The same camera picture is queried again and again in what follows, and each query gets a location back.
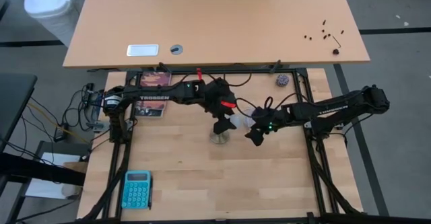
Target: wooden tabletop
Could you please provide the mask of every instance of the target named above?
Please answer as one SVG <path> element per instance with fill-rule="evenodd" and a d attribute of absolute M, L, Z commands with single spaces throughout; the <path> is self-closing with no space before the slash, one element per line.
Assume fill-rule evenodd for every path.
<path fill-rule="evenodd" d="M 158 55 L 128 57 L 130 44 L 157 44 Z M 170 51 L 175 44 L 183 47 L 180 55 Z M 333 54 L 335 48 L 339 55 Z M 86 0 L 63 66 L 261 65 L 278 60 L 370 59 L 346 0 Z"/>
<path fill-rule="evenodd" d="M 331 97 L 323 69 L 309 69 L 316 101 Z M 248 75 L 227 75 L 240 83 Z M 172 78 L 178 81 L 182 76 Z M 262 106 L 267 96 L 278 104 L 294 92 L 293 83 L 275 86 L 275 75 L 256 74 L 242 87 L 231 87 L 236 97 Z M 106 88 L 123 85 L 125 73 L 109 73 Z M 295 102 L 294 98 L 286 103 Z M 242 110 L 246 104 L 239 105 Z M 138 118 L 133 131 L 129 170 L 150 170 L 154 176 L 153 208 L 123 210 L 122 220 L 248 219 L 319 215 L 302 127 L 286 127 L 265 135 L 260 147 L 244 137 L 245 126 L 230 130 L 230 140 L 216 145 L 209 140 L 215 120 L 198 105 L 168 102 L 162 118 Z M 108 136 L 102 136 L 97 145 Z M 106 186 L 112 143 L 92 154 L 78 217 L 87 214 Z M 361 209 L 349 157 L 339 135 L 325 140 L 335 185 Z M 117 192 L 113 194 L 113 203 Z"/>

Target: white plastic bin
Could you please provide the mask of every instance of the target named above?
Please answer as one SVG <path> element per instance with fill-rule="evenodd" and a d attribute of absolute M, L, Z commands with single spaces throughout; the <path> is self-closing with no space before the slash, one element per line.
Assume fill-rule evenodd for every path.
<path fill-rule="evenodd" d="M 24 0 L 28 15 L 69 47 L 78 21 L 75 0 Z"/>

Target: gray floor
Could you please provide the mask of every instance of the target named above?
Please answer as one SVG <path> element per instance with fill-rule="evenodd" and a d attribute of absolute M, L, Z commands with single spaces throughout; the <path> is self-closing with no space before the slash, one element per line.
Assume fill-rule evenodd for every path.
<path fill-rule="evenodd" d="M 0 42 L 20 40 L 52 40 L 53 35 L 29 18 L 23 10 L 23 0 L 13 0 L 5 17 L 0 21 Z M 359 29 L 402 28 L 431 26 L 431 0 L 347 0 Z M 400 34 L 363 36 L 372 63 L 344 65 L 350 89 L 377 84 L 385 89 L 391 109 L 383 115 L 373 116 L 362 123 L 368 148 L 376 168 L 383 194 L 392 216 L 431 219 L 431 34 Z M 34 97 L 54 114 L 60 116 L 71 94 L 87 82 L 94 82 L 100 89 L 106 81 L 106 72 L 86 73 L 79 69 L 62 68 L 64 46 L 39 46 L 27 48 L 0 48 L 0 71 L 33 73 L 38 76 Z M 325 65 L 331 90 L 341 94 L 335 72 Z M 24 116 L 34 122 L 28 115 Z M 51 127 L 42 120 L 51 133 Z M 28 146 L 34 151 L 39 140 L 47 137 L 28 126 Z M 364 165 L 360 158 L 353 132 L 348 134 L 348 151 L 366 212 L 377 214 Z M 24 142 L 24 128 L 20 122 L 11 138 L 18 145 Z M 7 186 L 0 198 L 3 207 L 11 202 L 19 188 Z M 37 213 L 59 204 L 62 200 L 29 199 L 24 204 L 21 217 Z M 8 214 L 0 209 L 0 223 Z M 77 203 L 29 223 L 60 223 L 72 221 Z"/>

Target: book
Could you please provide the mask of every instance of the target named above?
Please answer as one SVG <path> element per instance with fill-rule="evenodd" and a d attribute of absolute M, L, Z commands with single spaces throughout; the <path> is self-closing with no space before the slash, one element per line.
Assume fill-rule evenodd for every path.
<path fill-rule="evenodd" d="M 169 86 L 171 74 L 165 72 L 144 72 L 141 76 L 141 86 Z M 166 100 L 138 101 L 135 105 L 136 116 L 162 117 Z"/>

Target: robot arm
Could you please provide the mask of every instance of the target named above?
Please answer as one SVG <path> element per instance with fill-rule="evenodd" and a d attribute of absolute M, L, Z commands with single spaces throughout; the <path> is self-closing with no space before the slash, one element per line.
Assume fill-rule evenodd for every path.
<path fill-rule="evenodd" d="M 106 92 L 103 112 L 110 120 L 110 141 L 123 143 L 130 141 L 124 113 L 127 107 L 140 100 L 172 100 L 177 104 L 199 104 L 205 112 L 210 112 L 218 121 L 214 133 L 220 134 L 236 127 L 225 117 L 234 114 L 235 95 L 224 79 L 214 79 L 205 84 L 203 80 L 180 81 L 172 86 L 117 86 Z"/>
<path fill-rule="evenodd" d="M 287 126 L 304 125 L 311 129 L 314 136 L 326 138 L 338 124 L 348 124 L 365 113 L 383 114 L 388 109 L 389 101 L 384 91 L 375 85 L 317 103 L 286 104 L 281 106 L 280 110 L 258 107 L 251 115 L 255 124 L 245 137 L 250 138 L 256 146 L 260 146 L 263 134 L 277 132 L 278 129 Z"/>

